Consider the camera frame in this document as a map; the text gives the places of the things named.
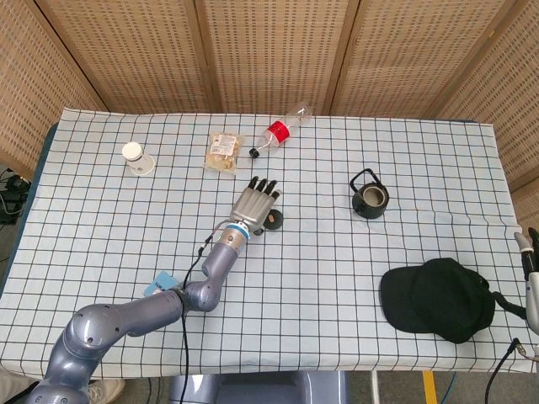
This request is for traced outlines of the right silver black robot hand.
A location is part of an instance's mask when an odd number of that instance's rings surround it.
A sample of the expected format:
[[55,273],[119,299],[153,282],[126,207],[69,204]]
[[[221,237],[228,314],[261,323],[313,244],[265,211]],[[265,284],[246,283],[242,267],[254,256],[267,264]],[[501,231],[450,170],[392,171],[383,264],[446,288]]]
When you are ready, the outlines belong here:
[[508,302],[499,292],[493,292],[493,296],[504,310],[525,320],[528,327],[538,334],[538,231],[529,227],[528,234],[530,241],[522,233],[515,233],[526,282],[526,306]]

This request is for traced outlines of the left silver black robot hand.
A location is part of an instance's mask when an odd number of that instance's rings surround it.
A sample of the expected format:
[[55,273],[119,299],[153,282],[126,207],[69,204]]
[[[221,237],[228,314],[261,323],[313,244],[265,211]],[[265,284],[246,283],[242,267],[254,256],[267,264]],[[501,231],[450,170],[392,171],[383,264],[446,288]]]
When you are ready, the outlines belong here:
[[250,233],[261,235],[264,232],[264,222],[281,194],[279,190],[275,190],[276,184],[276,180],[259,180],[258,176],[251,178],[233,205],[230,220],[242,222]]

